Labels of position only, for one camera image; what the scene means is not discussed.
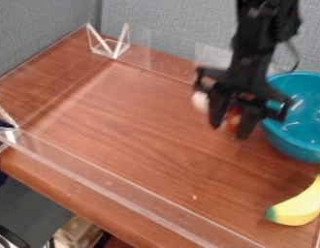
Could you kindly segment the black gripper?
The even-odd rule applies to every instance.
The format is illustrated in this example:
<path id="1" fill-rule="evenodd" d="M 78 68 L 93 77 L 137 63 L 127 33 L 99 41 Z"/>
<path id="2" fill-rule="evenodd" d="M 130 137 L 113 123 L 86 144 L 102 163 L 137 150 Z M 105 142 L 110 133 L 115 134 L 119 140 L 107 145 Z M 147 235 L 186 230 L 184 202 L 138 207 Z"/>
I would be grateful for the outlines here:
<path id="1" fill-rule="evenodd" d="M 229 67 L 198 67 L 194 88 L 208 93 L 210 123 L 221 126 L 228 108 L 243 102 L 243 118 L 237 138 L 247 140 L 264 118 L 284 121 L 293 101 L 268 82 L 267 73 L 272 56 L 233 57 Z"/>

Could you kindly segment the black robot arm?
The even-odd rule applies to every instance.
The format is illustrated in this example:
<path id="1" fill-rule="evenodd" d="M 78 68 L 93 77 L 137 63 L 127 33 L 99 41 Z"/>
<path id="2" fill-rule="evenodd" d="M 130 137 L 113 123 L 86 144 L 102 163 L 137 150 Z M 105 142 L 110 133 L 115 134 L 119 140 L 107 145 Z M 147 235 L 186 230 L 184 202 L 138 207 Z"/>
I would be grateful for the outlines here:
<path id="1" fill-rule="evenodd" d="M 194 88 L 206 94 L 212 125 L 237 119 L 236 138 L 245 140 L 265 118 L 283 122 L 293 105 L 267 73 L 277 46 L 299 33 L 300 0 L 237 0 L 237 21 L 229 67 L 200 67 Z"/>

